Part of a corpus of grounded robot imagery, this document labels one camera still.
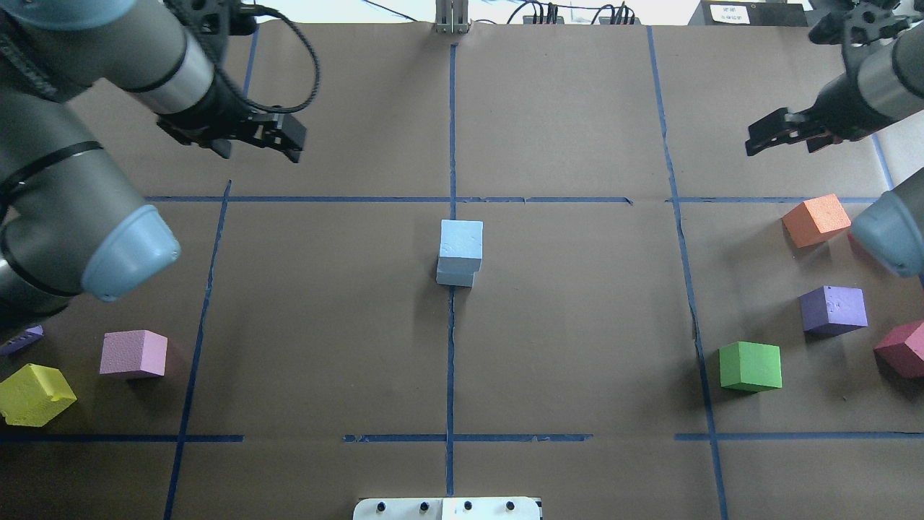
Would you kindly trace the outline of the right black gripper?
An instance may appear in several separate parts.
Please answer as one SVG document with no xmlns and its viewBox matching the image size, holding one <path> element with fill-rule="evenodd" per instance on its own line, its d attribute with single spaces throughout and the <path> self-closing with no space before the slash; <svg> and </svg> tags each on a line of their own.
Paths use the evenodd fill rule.
<svg viewBox="0 0 924 520">
<path fill-rule="evenodd" d="M 746 155 L 755 157 L 773 146 L 803 139 L 809 152 L 817 152 L 843 141 L 858 141 L 895 122 L 896 118 L 874 110 L 861 95 L 857 79 L 844 73 L 822 88 L 810 108 L 802 112 L 777 108 L 748 125 Z"/>
</svg>

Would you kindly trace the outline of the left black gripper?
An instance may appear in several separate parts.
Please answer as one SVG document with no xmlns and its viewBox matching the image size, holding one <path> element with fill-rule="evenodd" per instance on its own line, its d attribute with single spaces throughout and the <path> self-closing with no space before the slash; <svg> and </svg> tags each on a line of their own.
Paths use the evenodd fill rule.
<svg viewBox="0 0 924 520">
<path fill-rule="evenodd" d="M 211 73 L 208 88 L 201 74 L 193 78 L 181 70 L 159 86 L 157 99 L 167 112 L 159 112 L 157 125 L 178 144 L 195 144 L 228 159 L 231 141 L 238 138 L 250 110 L 222 70 Z M 306 127 L 290 114 L 250 114 L 250 144 L 281 152 L 291 163 L 300 162 L 307 135 Z"/>
</svg>

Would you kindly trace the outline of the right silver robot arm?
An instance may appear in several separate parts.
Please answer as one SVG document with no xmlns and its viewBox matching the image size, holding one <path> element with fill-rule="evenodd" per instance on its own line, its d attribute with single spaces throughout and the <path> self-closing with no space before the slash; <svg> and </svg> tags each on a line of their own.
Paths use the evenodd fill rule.
<svg viewBox="0 0 924 520">
<path fill-rule="evenodd" d="M 748 128 L 749 157 L 804 142 L 809 152 L 872 137 L 892 179 L 851 226 L 852 237 L 895 275 L 923 269 L 923 33 L 917 25 L 894 42 L 844 46 L 845 71 L 824 85 L 809 108 L 773 110 Z"/>
</svg>

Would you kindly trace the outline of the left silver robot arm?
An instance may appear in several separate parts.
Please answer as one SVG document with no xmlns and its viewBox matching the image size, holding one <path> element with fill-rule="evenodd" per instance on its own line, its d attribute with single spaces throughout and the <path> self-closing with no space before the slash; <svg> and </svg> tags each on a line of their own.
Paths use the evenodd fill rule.
<svg viewBox="0 0 924 520">
<path fill-rule="evenodd" d="M 227 41 L 250 35 L 263 4 L 241 1 L 2 3 L 2 339 L 89 293 L 113 302 L 180 256 L 147 203 L 69 102 L 105 79 L 185 146 L 228 158 L 233 141 L 300 160 L 300 112 L 248 99 L 222 69 Z"/>
</svg>

